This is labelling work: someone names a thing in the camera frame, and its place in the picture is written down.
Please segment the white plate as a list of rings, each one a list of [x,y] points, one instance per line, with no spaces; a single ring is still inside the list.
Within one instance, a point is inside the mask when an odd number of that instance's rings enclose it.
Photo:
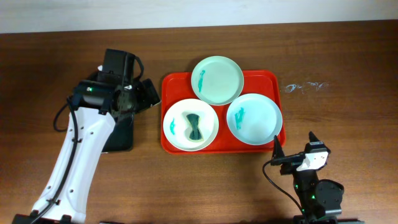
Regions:
[[[202,141],[189,140],[192,128],[187,115],[191,113],[200,117]],[[198,99],[185,99],[176,102],[167,110],[162,128],[171,145],[185,152],[195,152],[206,148],[215,140],[219,125],[218,115],[208,103]]]

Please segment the green yellow sponge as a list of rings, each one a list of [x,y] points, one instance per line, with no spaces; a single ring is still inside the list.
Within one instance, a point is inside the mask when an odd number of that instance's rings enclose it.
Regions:
[[[187,115],[187,120],[190,123],[190,126],[192,128],[190,134],[189,134],[189,140],[191,141],[202,141],[203,140],[203,135],[200,131],[199,128],[199,122],[200,122],[200,117],[197,114],[188,114]]]

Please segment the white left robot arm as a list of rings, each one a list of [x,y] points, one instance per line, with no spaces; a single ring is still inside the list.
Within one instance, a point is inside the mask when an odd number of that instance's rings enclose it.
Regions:
[[[84,223],[100,155],[133,148],[134,117],[160,103],[150,79],[132,84],[81,81],[67,98],[69,123],[42,195],[13,223]]]

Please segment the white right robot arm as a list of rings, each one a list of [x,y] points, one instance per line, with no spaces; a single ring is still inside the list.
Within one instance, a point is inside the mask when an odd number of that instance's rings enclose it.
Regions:
[[[301,214],[293,217],[294,223],[337,223],[342,213],[341,202],[344,187],[338,182],[318,178],[317,172],[327,164],[330,150],[312,132],[305,149],[286,156],[278,138],[274,137],[271,160],[266,164],[279,166],[281,175],[293,176],[293,188]]]

